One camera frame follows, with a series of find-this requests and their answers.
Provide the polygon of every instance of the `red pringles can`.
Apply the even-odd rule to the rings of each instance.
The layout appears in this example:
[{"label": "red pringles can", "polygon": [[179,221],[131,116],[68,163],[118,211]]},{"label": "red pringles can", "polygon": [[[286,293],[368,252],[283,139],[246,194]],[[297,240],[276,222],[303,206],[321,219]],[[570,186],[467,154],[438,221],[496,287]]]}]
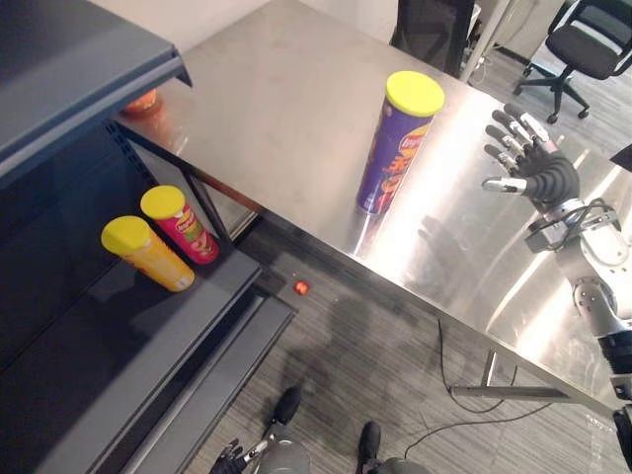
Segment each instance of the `red pringles can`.
[{"label": "red pringles can", "polygon": [[201,225],[185,195],[175,186],[156,186],[140,200],[140,208],[171,237],[178,247],[197,264],[217,258],[219,248]]}]

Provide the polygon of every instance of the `table leg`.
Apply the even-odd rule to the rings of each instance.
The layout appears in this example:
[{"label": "table leg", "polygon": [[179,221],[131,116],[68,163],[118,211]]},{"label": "table leg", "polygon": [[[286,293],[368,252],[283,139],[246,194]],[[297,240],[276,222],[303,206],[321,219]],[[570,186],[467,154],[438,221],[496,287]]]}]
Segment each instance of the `table leg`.
[{"label": "table leg", "polygon": [[460,81],[467,82],[470,76],[472,75],[472,72],[474,72],[474,69],[476,68],[478,64],[479,58],[483,55],[483,52],[485,51],[490,40],[492,39],[494,32],[503,21],[503,16],[505,15],[505,12],[510,7],[510,4],[512,3],[512,1],[513,0],[499,0],[497,2],[496,7],[494,7],[494,10],[492,11],[492,15],[490,16],[490,19],[487,21],[487,25],[485,29],[481,33],[481,37],[478,39],[478,42],[476,43],[476,47],[474,48],[474,50],[472,51],[472,54],[467,60],[465,69],[463,69],[463,72],[461,72],[461,75],[459,77]]},{"label": "table leg", "polygon": [[208,217],[208,220],[217,232],[220,241],[232,245],[232,239],[230,238],[230,235],[228,234],[228,231],[224,226],[224,222],[221,220],[219,212],[217,212],[215,204],[213,204],[212,199],[208,195],[208,191],[204,187],[204,184],[197,177],[191,175],[186,170],[183,170],[181,168],[180,171],[185,177],[185,180],[187,180],[187,184],[193,191],[194,196],[196,197],[199,205],[206,214],[206,217]]},{"label": "table leg", "polygon": [[498,355],[490,350],[487,354],[483,378],[479,386],[450,387],[450,393],[454,396],[485,397],[506,400],[523,400],[532,402],[553,403],[577,403],[571,397],[556,388],[551,387],[527,387],[527,386],[492,386],[492,378],[496,369]]}]

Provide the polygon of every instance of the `red light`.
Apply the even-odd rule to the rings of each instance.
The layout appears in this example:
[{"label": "red light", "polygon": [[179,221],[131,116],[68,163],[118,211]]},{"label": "red light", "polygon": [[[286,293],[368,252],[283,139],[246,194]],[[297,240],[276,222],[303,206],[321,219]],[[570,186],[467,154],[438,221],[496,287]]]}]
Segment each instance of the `red light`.
[{"label": "red light", "polygon": [[296,292],[296,294],[305,296],[307,294],[307,291],[309,291],[309,283],[300,279],[294,284],[294,291]]}]

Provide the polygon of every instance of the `orange pringles can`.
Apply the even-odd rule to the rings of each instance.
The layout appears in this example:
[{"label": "orange pringles can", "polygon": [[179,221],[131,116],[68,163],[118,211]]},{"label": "orange pringles can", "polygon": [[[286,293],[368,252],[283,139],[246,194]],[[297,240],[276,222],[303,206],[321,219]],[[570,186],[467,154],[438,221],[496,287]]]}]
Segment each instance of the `orange pringles can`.
[{"label": "orange pringles can", "polygon": [[147,222],[135,215],[108,222],[101,233],[101,243],[169,291],[187,289],[196,279],[194,271],[167,247]]}]

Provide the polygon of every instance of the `purple pringles can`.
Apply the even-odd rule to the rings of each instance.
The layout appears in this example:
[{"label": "purple pringles can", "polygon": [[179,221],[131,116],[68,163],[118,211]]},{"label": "purple pringles can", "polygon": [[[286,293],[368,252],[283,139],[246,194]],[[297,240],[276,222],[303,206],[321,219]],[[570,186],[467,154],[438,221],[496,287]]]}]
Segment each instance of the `purple pringles can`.
[{"label": "purple pringles can", "polygon": [[378,214],[390,206],[445,95],[436,81],[399,71],[386,81],[386,97],[373,135],[357,204]]}]

